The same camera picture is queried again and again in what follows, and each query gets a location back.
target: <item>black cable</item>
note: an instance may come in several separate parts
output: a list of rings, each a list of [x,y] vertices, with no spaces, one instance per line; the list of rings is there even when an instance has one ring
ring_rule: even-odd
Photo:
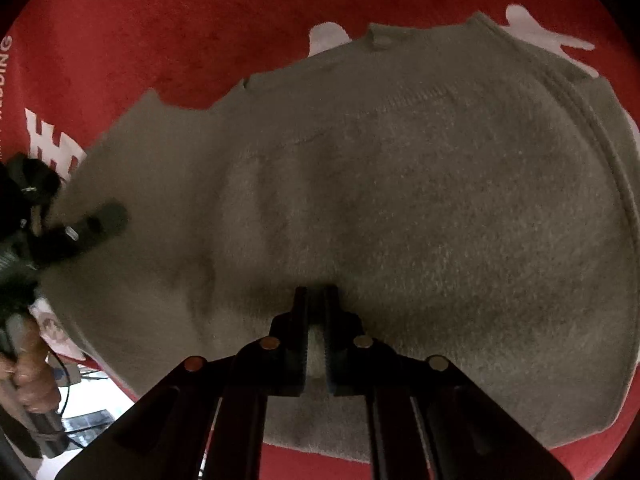
[[[66,434],[74,434],[74,433],[82,433],[83,431],[95,430],[97,428],[106,428],[109,425],[108,422],[102,422],[100,424],[95,424],[94,426],[87,426],[86,428],[78,428],[76,430],[69,430]]]
[[[51,347],[49,347],[49,352],[51,352],[51,355],[53,355],[55,360],[58,361],[58,364],[64,370],[65,377],[66,377],[66,399],[65,399],[65,403],[62,405],[62,409],[58,412],[58,415],[60,416],[60,418],[62,418],[62,416],[65,414],[66,407],[69,404],[69,397],[71,396],[71,376],[69,375],[69,370],[66,369],[65,364],[62,362],[58,354],[56,354],[51,349]]]
[[[55,358],[56,361],[58,361],[58,364],[60,364],[60,366],[62,367],[62,369],[65,372],[65,377],[66,377],[66,399],[65,399],[65,403],[62,405],[62,409],[60,410],[60,412],[58,413],[58,415],[60,416],[60,418],[63,418],[63,415],[65,414],[65,410],[66,407],[69,404],[69,397],[71,396],[71,376],[69,375],[69,370],[66,369],[65,364],[62,362],[62,360],[60,359],[60,357],[58,356],[58,354],[56,354],[51,347],[49,347],[49,351],[51,352],[51,355],[53,355],[53,357]],[[76,440],[72,439],[70,436],[66,436],[73,444],[75,444],[76,446],[78,446],[80,449],[86,449],[86,446],[84,444],[80,444],[79,442],[77,442]]]
[[[93,372],[82,372],[80,374],[80,376],[82,377],[82,380],[87,380],[87,381],[108,381],[109,378],[108,377],[91,377],[93,374],[100,374],[102,373],[100,370],[94,370]]]

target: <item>white printed graphic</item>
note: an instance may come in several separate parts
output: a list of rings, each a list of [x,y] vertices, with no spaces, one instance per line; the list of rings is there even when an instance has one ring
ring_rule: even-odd
[[[320,23],[309,31],[309,57],[350,41],[347,31],[337,23]]]
[[[532,45],[544,48],[556,56],[564,57],[567,61],[575,66],[583,69],[592,77],[598,77],[598,71],[594,67],[586,65],[577,59],[570,57],[564,50],[563,46],[572,46],[583,50],[593,50],[596,46],[588,41],[579,40],[573,36],[558,34],[551,30],[547,30],[540,25],[534,17],[521,5],[510,5],[506,11],[507,21],[509,25],[503,29],[518,40],[526,41]]]
[[[4,84],[9,65],[9,51],[14,40],[11,36],[5,36],[0,41],[0,160],[2,159],[2,104],[4,103]]]
[[[53,142],[53,124],[40,121],[40,133],[38,133],[36,114],[28,108],[24,109],[24,113],[30,138],[29,156],[38,158],[39,150],[42,154],[40,160],[47,165],[55,162],[56,172],[64,180],[68,180],[73,159],[75,158],[80,164],[86,156],[84,150],[64,132],[60,134],[60,145],[56,146]]]

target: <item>gray sweater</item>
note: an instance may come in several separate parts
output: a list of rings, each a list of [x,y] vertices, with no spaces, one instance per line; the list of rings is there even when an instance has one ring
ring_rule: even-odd
[[[267,334],[297,285],[333,282],[372,336],[448,356],[556,446],[612,423],[636,364],[639,168],[606,80],[481,14],[371,25],[210,110],[145,95],[54,208],[115,198],[127,231],[44,290],[143,394]],[[301,399],[270,400],[266,440],[366,460],[364,403],[309,373]]]

